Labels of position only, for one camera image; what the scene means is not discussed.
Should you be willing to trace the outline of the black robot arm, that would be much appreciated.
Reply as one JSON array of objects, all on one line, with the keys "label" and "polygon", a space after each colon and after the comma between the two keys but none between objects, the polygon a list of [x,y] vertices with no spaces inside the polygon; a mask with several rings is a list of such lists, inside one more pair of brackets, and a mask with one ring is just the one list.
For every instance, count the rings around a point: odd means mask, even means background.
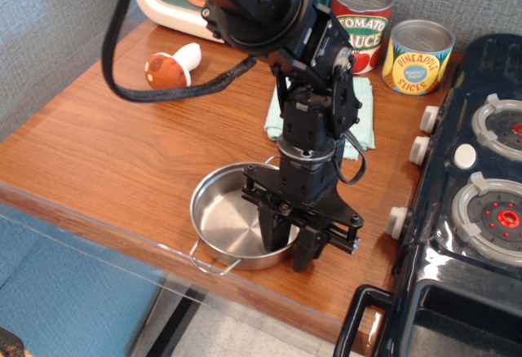
[{"label": "black robot arm", "polygon": [[283,129],[278,167],[249,165],[243,197],[255,204],[264,248],[283,248],[299,229],[293,268],[308,269],[327,244],[352,253],[362,217],[338,194],[351,128],[361,102],[352,45],[335,14],[317,0],[206,0],[214,36],[266,63],[276,77]]}]

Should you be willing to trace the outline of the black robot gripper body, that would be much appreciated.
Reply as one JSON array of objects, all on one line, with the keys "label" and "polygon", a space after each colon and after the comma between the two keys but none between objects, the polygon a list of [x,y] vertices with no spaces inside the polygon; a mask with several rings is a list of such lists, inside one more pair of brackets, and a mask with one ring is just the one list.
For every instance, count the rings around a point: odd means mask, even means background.
[{"label": "black robot gripper body", "polygon": [[347,253],[359,248],[358,230],[363,218],[338,194],[338,182],[353,184],[343,177],[341,166],[345,142],[335,140],[321,150],[304,150],[278,142],[280,164],[277,170],[244,168],[244,199],[280,209],[291,226],[310,228],[327,235],[331,244]]}]

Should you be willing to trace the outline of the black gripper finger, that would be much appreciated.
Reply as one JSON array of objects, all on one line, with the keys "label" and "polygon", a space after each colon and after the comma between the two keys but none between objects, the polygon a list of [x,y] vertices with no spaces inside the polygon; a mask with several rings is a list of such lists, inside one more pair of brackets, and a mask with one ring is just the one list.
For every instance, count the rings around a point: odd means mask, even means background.
[{"label": "black gripper finger", "polygon": [[295,243],[293,270],[305,272],[312,261],[320,257],[326,244],[326,234],[308,227],[302,228]]},{"label": "black gripper finger", "polygon": [[275,252],[288,245],[290,221],[280,209],[259,205],[259,226],[263,247],[268,252]]}]

